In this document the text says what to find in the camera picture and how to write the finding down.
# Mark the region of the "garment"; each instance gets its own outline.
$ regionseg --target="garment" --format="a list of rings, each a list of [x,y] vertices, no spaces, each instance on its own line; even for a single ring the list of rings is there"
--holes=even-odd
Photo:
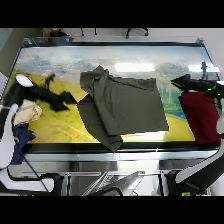
[[[23,147],[28,141],[32,141],[34,138],[36,138],[36,136],[33,135],[33,132],[28,130],[28,126],[29,124],[21,124],[15,126],[16,145],[11,160],[11,165],[22,164]]]
[[[22,106],[16,113],[14,125],[21,123],[29,123],[38,120],[42,113],[42,109],[35,102],[24,100]]]
[[[98,66],[81,73],[80,85],[89,93],[78,103],[85,127],[113,152],[121,134],[168,130],[155,79],[113,77]]]
[[[201,92],[183,92],[179,97],[189,126],[197,144],[220,141],[216,131],[219,115],[214,99],[203,96]]]

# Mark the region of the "black border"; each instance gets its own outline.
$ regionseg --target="black border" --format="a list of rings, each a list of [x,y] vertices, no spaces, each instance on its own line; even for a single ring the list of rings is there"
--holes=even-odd
[[[179,42],[67,42],[66,38],[60,38],[60,41],[46,43],[28,44],[23,46],[17,52],[13,62],[11,77],[14,66],[22,48],[30,47],[55,47],[55,46],[185,46],[185,47],[204,47],[206,53],[211,57],[203,43],[179,43]],[[139,152],[183,152],[183,151],[210,151],[219,147],[220,142],[209,145],[199,146],[194,141],[176,141],[176,142],[125,142],[118,149],[117,153],[139,153]],[[23,148],[24,154],[99,154],[111,153],[101,143],[30,143]]]

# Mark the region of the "white wall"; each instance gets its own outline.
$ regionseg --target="white wall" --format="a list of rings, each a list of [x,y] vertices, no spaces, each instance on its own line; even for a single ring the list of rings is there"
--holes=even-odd
[[[224,28],[148,28],[149,37],[170,36],[198,36],[202,37],[208,45],[213,63],[218,66],[224,78]],[[80,28],[65,28],[65,33],[71,36],[80,36]],[[85,35],[94,35],[94,28],[83,28]],[[97,28],[98,35],[124,36],[127,28]],[[133,28],[130,36],[144,36],[145,31]]]

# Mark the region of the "red cloth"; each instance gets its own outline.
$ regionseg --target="red cloth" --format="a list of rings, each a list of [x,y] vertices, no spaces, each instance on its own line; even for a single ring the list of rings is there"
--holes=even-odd
[[[201,92],[183,92],[179,100],[194,134],[195,142],[208,144],[220,141],[216,131],[219,115],[214,105],[214,99],[203,96]]]

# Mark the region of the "blue cloth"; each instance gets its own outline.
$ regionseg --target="blue cloth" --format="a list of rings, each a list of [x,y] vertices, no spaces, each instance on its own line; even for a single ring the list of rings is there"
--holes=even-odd
[[[28,130],[29,124],[19,124],[15,126],[15,134],[19,141],[16,140],[14,154],[12,157],[11,165],[22,164],[22,150],[28,141],[36,138],[33,132]]]

